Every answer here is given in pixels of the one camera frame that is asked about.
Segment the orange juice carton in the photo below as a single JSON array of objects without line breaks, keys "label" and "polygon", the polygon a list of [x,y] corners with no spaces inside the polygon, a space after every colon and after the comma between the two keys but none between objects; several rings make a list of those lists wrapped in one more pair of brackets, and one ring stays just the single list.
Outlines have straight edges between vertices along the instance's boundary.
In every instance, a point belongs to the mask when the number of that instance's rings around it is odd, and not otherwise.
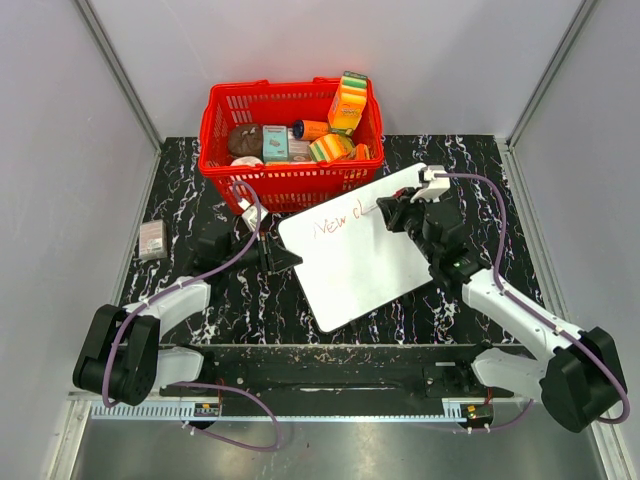
[{"label": "orange juice carton", "polygon": [[368,77],[345,71],[328,112],[330,130],[351,136],[359,125],[367,100]]}]

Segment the red capped whiteboard marker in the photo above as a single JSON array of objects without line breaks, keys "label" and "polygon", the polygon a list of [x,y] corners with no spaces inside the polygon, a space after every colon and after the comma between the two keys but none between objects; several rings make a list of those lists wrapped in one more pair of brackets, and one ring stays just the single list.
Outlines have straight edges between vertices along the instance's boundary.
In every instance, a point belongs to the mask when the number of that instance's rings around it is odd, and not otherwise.
[{"label": "red capped whiteboard marker", "polygon": [[400,189],[396,191],[393,195],[387,197],[380,197],[375,201],[374,205],[364,207],[361,211],[362,215],[367,215],[374,210],[381,211],[390,211],[393,208],[396,208],[400,201],[404,198],[406,193],[406,188]]}]

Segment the orange snack packet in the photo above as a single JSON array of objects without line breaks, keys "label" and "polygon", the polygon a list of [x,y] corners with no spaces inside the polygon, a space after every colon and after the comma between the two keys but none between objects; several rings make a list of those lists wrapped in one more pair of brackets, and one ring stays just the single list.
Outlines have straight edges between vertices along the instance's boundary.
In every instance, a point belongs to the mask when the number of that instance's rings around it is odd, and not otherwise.
[{"label": "orange snack packet", "polygon": [[367,161],[371,158],[369,147],[366,144],[357,144],[349,153],[348,156],[351,160]]}]

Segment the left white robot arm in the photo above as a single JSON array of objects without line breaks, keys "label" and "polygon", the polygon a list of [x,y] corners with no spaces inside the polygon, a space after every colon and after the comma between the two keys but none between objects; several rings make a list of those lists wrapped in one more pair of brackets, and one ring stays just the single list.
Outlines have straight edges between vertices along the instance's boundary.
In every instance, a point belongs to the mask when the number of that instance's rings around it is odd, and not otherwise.
[{"label": "left white robot arm", "polygon": [[192,347],[160,348],[160,340],[193,314],[204,311],[213,293],[236,270],[255,267],[267,274],[303,263],[268,233],[201,234],[189,269],[153,297],[126,306],[105,304],[91,321],[72,374],[73,385],[104,395],[111,408],[141,404],[153,390],[182,384],[195,395],[211,392],[215,369]]}]

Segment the yellow green sponge pack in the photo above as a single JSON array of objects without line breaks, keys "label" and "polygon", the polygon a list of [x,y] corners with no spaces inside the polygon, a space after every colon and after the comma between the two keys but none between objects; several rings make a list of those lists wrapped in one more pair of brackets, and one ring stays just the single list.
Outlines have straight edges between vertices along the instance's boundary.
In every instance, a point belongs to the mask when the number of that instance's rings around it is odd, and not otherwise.
[{"label": "yellow green sponge pack", "polygon": [[349,137],[329,133],[310,143],[309,155],[316,163],[332,163],[348,156],[354,148],[355,145]]}]

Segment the brown chocolate muffin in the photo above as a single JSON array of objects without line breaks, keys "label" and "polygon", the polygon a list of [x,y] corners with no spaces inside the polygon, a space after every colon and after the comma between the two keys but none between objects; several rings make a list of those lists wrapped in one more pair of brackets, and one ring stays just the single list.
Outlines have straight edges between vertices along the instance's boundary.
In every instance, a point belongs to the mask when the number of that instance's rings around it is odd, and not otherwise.
[{"label": "brown chocolate muffin", "polygon": [[234,157],[261,157],[263,149],[262,127],[257,123],[235,127],[229,134],[227,148]]}]

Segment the orange blue can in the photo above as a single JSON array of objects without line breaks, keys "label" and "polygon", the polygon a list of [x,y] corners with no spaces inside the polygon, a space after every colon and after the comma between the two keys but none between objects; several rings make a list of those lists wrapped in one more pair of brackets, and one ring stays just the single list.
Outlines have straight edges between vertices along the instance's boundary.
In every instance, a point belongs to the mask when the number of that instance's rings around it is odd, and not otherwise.
[{"label": "orange blue can", "polygon": [[295,139],[301,141],[315,141],[330,133],[327,122],[314,120],[296,120],[292,125],[292,133]]}]

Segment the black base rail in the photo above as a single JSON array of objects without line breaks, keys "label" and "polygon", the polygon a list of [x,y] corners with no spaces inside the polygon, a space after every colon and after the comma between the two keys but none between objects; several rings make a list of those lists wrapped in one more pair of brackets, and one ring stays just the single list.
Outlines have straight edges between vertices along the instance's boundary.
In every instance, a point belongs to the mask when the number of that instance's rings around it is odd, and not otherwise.
[{"label": "black base rail", "polygon": [[483,402],[510,392],[480,384],[471,371],[477,345],[203,346],[197,387],[164,396],[204,397],[206,383],[261,399],[279,419],[442,415],[446,399]]}]

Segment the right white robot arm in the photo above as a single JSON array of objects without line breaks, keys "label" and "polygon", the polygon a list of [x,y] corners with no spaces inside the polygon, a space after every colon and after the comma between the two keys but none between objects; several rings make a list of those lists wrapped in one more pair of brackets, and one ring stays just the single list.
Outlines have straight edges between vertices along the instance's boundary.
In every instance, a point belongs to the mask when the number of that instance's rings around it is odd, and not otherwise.
[{"label": "right white robot arm", "polygon": [[432,280],[506,329],[528,357],[485,347],[459,366],[456,387],[476,396],[487,387],[541,403],[563,428],[579,433],[616,405],[624,422],[630,401],[613,338],[602,328],[566,322],[509,285],[467,242],[461,214],[426,201],[415,188],[377,199],[385,228],[403,233],[429,264]]}]

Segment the teal small box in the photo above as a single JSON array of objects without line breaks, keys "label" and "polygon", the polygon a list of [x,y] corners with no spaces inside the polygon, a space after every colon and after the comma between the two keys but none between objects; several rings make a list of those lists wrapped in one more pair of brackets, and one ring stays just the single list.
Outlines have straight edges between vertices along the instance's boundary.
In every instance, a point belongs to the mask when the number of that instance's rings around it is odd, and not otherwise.
[{"label": "teal small box", "polygon": [[262,127],[262,160],[265,164],[286,163],[289,160],[288,129],[281,125]]}]

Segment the red plastic shopping basket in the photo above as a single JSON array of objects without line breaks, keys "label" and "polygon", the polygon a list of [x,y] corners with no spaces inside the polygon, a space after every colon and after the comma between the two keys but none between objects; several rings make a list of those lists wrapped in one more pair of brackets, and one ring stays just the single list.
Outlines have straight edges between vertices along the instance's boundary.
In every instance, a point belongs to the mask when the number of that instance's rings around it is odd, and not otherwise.
[{"label": "red plastic shopping basket", "polygon": [[272,83],[258,80],[222,83],[209,92],[200,128],[201,175],[210,180],[232,212],[241,212],[232,184],[242,180],[271,212],[296,212],[359,188],[382,167],[383,120],[373,84],[353,140],[365,144],[368,160],[333,163],[234,166],[228,139],[234,128],[250,123],[291,126],[296,120],[324,120],[339,86],[337,78]]}]

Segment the white round lid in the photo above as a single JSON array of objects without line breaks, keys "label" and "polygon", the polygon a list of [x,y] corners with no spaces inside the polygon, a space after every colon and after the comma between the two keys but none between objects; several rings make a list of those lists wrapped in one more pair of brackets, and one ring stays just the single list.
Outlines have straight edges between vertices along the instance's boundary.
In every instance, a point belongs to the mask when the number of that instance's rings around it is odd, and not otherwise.
[{"label": "white round lid", "polygon": [[256,156],[243,156],[243,157],[236,158],[231,162],[231,166],[255,167],[259,165],[263,165],[263,161]]}]

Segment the white whiteboard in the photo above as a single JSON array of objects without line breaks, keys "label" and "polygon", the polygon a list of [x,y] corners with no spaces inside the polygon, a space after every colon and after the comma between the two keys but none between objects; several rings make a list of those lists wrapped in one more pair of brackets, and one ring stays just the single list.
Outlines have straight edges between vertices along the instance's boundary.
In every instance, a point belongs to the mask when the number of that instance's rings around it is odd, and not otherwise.
[{"label": "white whiteboard", "polygon": [[386,230],[380,197],[419,185],[422,163],[297,213],[278,224],[316,323],[330,333],[431,281],[428,262],[404,233]]}]

